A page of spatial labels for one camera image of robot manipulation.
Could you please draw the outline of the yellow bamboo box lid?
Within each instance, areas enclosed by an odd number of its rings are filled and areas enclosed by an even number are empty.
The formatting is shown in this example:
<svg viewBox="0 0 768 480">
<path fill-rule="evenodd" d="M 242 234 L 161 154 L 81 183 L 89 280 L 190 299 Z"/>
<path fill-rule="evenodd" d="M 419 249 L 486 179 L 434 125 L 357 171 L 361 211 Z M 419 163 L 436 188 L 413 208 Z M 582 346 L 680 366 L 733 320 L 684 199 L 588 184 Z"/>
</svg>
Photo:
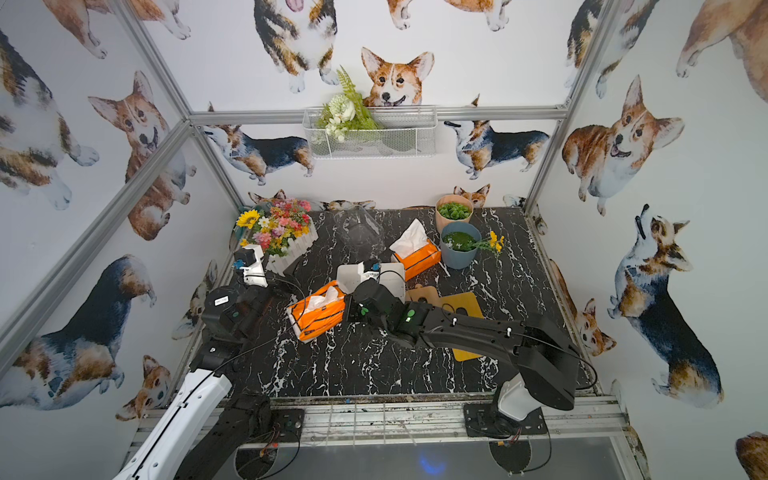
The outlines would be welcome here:
<svg viewBox="0 0 768 480">
<path fill-rule="evenodd" d="M 441 297 L 440 300 L 442 307 L 447 310 L 455 311 L 456 313 L 470 317 L 483 316 L 477 297 L 474 293 L 464 292 L 455 295 L 444 296 Z M 457 362 L 465 362 L 481 358 L 481 355 L 479 354 L 474 354 L 458 349 L 453 350 L 453 356 Z"/>
</svg>

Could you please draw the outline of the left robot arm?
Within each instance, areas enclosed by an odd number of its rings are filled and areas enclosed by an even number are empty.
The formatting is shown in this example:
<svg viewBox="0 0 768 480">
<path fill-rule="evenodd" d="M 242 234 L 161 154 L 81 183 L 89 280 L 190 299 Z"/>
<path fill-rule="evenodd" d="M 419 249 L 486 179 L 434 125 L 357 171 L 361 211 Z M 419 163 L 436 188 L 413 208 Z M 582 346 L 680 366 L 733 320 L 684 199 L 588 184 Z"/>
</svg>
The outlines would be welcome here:
<svg viewBox="0 0 768 480">
<path fill-rule="evenodd" d="M 231 369 L 256 348 L 248 334 L 272 297 L 269 287 L 225 286 L 211 291 L 203 320 L 211 336 L 191 363 L 176 397 L 118 479 L 212 479 L 250 440 L 277 441 L 284 428 L 263 394 L 236 393 L 211 430 L 198 435 L 235 386 Z"/>
</svg>

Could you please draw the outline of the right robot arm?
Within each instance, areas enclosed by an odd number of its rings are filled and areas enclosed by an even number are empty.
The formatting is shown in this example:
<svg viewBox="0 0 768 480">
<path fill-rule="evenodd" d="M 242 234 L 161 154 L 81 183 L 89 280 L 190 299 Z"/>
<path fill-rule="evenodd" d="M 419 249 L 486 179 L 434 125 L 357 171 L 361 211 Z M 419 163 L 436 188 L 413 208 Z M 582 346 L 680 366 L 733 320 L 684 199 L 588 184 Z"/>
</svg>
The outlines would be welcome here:
<svg viewBox="0 0 768 480">
<path fill-rule="evenodd" d="M 404 302 L 375 279 L 345 297 L 344 319 L 364 322 L 410 349 L 450 348 L 511 365 L 502 383 L 499 414 L 517 421 L 541 406 L 571 411 L 581 357 L 556 323 L 541 315 L 497 321 L 451 312 L 426 302 Z"/>
</svg>

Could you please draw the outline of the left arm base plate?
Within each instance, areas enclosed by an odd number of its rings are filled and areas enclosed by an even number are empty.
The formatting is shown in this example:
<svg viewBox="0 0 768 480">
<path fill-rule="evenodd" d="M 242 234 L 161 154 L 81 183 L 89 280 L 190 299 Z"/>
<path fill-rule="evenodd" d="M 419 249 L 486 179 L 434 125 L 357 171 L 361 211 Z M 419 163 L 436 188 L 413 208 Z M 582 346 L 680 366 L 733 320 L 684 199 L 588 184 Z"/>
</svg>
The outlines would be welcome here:
<svg viewBox="0 0 768 480">
<path fill-rule="evenodd" d="M 257 416 L 255 438 L 265 443 L 295 442 L 301 438 L 305 415 L 300 408 L 264 410 Z"/>
</svg>

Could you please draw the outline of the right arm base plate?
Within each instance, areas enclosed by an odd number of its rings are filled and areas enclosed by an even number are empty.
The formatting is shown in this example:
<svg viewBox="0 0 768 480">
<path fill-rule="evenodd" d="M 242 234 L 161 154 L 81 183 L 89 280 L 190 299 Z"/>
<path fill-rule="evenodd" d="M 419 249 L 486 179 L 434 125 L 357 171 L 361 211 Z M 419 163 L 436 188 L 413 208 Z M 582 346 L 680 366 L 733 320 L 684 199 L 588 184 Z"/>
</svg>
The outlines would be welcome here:
<svg viewBox="0 0 768 480">
<path fill-rule="evenodd" d="M 491 403 L 468 403 L 463 405 L 463 417 L 469 437 L 511 440 L 520 436 L 549 433 L 541 408 L 518 421 L 498 413 Z"/>
</svg>

